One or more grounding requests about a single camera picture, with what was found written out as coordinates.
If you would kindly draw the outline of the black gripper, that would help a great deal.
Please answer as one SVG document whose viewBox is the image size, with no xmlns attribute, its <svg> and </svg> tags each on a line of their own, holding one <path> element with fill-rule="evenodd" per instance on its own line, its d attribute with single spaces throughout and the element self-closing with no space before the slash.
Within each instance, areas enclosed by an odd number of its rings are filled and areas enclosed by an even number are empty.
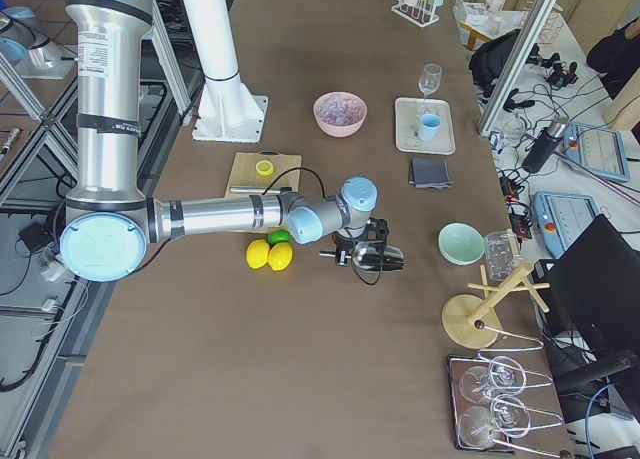
<svg viewBox="0 0 640 459">
<path fill-rule="evenodd" d="M 348 266 L 350 261 L 350 254 L 355 245 L 361 241 L 368 239 L 366 232 L 356 235 L 353 231 L 347 235 L 342 235 L 338 231 L 332 234 L 332 240 L 336 246 L 335 251 L 320 251 L 321 257 L 331 258 L 338 266 Z"/>
</svg>

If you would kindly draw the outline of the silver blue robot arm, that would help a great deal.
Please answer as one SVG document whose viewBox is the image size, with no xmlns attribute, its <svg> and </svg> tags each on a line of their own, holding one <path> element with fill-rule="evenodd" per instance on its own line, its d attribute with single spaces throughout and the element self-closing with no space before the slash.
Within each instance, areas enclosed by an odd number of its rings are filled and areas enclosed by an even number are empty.
<svg viewBox="0 0 640 459">
<path fill-rule="evenodd" d="M 374 183 L 348 179 L 314 200 L 297 192 L 162 202 L 138 186 L 140 56 L 153 0 L 65 0 L 78 28 L 78 178 L 66 196 L 65 265 L 99 282 L 141 267 L 149 244 L 219 231 L 284 227 L 306 244 L 361 235 L 376 206 Z"/>
</svg>

